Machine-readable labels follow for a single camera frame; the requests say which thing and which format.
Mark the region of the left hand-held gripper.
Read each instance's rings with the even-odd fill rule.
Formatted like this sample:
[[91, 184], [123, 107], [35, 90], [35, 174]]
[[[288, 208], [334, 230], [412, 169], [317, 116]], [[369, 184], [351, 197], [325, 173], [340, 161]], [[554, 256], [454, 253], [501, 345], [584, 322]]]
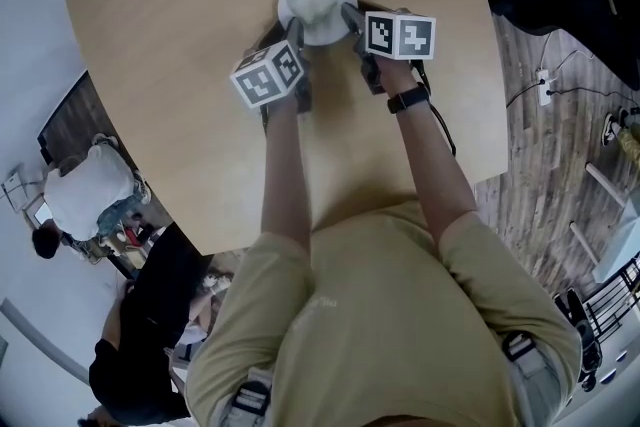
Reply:
[[230, 74], [230, 80], [251, 108], [262, 108], [293, 94], [298, 112], [312, 108], [310, 64], [304, 57], [304, 26], [293, 17], [286, 40], [263, 49], [246, 50]]

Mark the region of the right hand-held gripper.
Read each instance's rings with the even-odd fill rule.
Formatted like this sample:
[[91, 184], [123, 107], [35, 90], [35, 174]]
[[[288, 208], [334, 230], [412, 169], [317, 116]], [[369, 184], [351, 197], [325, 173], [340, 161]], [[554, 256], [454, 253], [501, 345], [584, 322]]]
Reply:
[[342, 3], [340, 13], [349, 32], [358, 37], [354, 51], [361, 59], [361, 74], [372, 94], [384, 93], [376, 57], [408, 62], [420, 82], [430, 89], [424, 62], [434, 58], [435, 18], [407, 12], [361, 11], [348, 2]]

